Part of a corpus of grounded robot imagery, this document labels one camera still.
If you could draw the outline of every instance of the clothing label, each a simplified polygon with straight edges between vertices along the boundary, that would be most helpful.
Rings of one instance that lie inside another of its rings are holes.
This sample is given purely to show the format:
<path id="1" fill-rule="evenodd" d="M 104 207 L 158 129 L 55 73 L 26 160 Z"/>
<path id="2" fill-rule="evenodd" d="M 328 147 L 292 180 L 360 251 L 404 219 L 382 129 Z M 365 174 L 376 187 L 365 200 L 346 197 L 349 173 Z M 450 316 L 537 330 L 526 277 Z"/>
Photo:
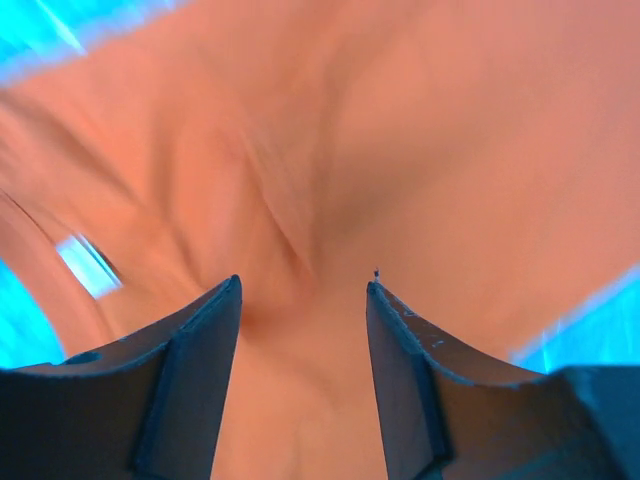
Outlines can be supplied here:
<path id="1" fill-rule="evenodd" d="M 69 237 L 56 249 L 93 298 L 103 297 L 122 286 L 102 255 L 83 236 Z"/>

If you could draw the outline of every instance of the orange fabric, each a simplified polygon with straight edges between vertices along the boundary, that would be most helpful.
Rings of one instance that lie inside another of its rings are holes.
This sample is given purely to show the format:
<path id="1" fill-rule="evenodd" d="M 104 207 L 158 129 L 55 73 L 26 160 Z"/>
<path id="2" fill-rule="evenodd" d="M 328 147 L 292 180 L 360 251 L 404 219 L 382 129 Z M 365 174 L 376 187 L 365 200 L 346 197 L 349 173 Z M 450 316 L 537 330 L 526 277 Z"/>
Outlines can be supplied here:
<path id="1" fill-rule="evenodd" d="M 506 357 L 638 260 L 639 10 L 200 0 L 2 92 L 0 189 L 38 255 L 79 232 L 124 282 L 58 320 L 69 353 L 238 273 L 215 478 L 385 478 L 375 267 Z"/>

